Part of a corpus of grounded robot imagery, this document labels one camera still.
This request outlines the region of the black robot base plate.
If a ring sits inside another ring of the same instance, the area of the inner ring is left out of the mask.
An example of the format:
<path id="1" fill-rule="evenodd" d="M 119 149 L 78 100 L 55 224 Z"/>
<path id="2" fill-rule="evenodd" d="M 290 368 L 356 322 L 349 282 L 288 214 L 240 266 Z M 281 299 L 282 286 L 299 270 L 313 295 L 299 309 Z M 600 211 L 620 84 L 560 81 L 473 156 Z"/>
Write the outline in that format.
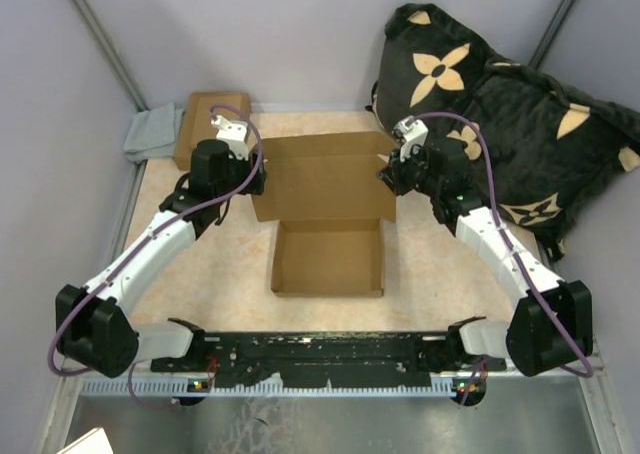
<path id="1" fill-rule="evenodd" d="M 151 362 L 154 373 L 213 376 L 216 384 L 251 386 L 274 374 L 292 387 L 427 386 L 433 374 L 461 371 L 482 359 L 467 353 L 460 321 L 444 331 L 213 332 L 191 326 L 180 358 Z"/>

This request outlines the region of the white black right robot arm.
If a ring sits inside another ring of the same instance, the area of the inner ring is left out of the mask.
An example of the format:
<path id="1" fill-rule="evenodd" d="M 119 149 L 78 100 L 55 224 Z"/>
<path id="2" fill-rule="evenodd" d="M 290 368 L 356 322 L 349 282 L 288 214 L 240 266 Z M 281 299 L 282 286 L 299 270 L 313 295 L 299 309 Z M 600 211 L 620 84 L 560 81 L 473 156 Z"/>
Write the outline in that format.
<path id="1" fill-rule="evenodd" d="M 445 349 L 448 363 L 467 370 L 480 357 L 510 360 L 533 377 L 593 353 L 592 297 L 580 281 L 567 282 L 544 266 L 509 231 L 478 191 L 470 162 L 452 140 L 391 152 L 379 178 L 397 195 L 416 191 L 430 200 L 437 221 L 488 267 L 509 297 L 508 322 L 461 321 Z"/>

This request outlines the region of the brown cardboard box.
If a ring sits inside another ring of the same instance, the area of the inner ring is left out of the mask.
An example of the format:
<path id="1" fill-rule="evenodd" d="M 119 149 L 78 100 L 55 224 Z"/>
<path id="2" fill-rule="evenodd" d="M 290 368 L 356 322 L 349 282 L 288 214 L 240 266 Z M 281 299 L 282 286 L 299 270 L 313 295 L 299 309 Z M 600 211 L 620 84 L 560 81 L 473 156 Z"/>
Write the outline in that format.
<path id="1" fill-rule="evenodd" d="M 380 132 L 268 138 L 256 218 L 277 224 L 270 287 L 282 298 L 378 298 L 384 225 L 396 197 L 379 178 L 393 142 Z"/>

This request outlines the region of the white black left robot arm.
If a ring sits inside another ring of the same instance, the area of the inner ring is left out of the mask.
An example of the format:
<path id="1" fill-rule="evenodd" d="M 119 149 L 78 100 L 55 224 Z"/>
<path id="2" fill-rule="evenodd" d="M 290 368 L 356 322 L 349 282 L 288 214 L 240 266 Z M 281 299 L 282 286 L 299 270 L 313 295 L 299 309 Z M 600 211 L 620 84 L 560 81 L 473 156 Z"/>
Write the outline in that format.
<path id="1" fill-rule="evenodd" d="M 191 170 L 176 182 L 143 233 L 111 265 L 81 287 L 65 285 L 55 298 L 56 333 L 49 368 L 61 354 L 81 370 L 116 378 L 133 365 L 173 358 L 194 371 L 207 359 L 197 326 L 181 320 L 134 326 L 129 316 L 147 289 L 182 251 L 226 217 L 235 195 L 261 194 L 266 174 L 261 143 L 241 156 L 225 140 L 208 140 L 192 153 Z"/>

